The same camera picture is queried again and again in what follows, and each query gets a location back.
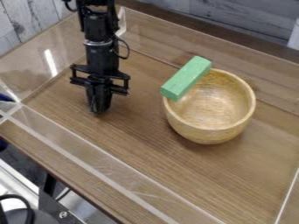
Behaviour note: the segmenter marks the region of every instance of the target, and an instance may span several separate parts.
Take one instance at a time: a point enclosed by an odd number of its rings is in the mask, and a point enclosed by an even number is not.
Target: wooden bowl
[[[179,101],[163,98],[175,131],[199,144],[221,144],[246,126],[257,108],[250,85],[233,73],[211,69]]]

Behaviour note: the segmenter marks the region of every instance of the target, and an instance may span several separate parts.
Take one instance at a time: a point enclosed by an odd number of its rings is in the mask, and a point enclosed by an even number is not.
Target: green foam block
[[[202,76],[211,70],[211,61],[195,56],[162,86],[162,95],[179,101]]]

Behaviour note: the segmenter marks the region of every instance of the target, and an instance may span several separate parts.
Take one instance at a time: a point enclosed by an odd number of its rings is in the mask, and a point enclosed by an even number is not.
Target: green block
[[[211,61],[195,56],[162,86],[162,95],[179,101],[203,75],[211,70]]]

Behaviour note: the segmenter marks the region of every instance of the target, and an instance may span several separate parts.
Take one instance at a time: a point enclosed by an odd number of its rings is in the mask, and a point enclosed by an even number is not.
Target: bowl rim
[[[231,73],[226,70],[222,70],[222,69],[217,69],[217,68],[213,68],[211,71],[221,72],[221,73],[229,75],[230,77],[233,77],[241,83],[241,85],[245,86],[246,90],[249,91],[251,107],[250,107],[247,114],[245,115],[245,117],[241,120],[238,120],[233,124],[230,124],[222,128],[218,128],[218,129],[217,128],[215,129],[205,128],[201,125],[194,125],[191,122],[186,121],[181,116],[178,116],[178,114],[172,110],[172,107],[170,106],[170,103],[168,103],[170,99],[167,97],[163,97],[163,105],[166,106],[167,111],[175,117],[175,119],[179,120],[182,123],[190,125],[191,127],[197,128],[197,129],[202,129],[202,130],[230,130],[234,127],[239,126],[242,123],[245,123],[250,119],[250,117],[254,115],[254,112],[257,110],[257,104],[258,104],[257,103],[257,95],[255,95],[255,92],[254,92],[251,86],[234,73]]]

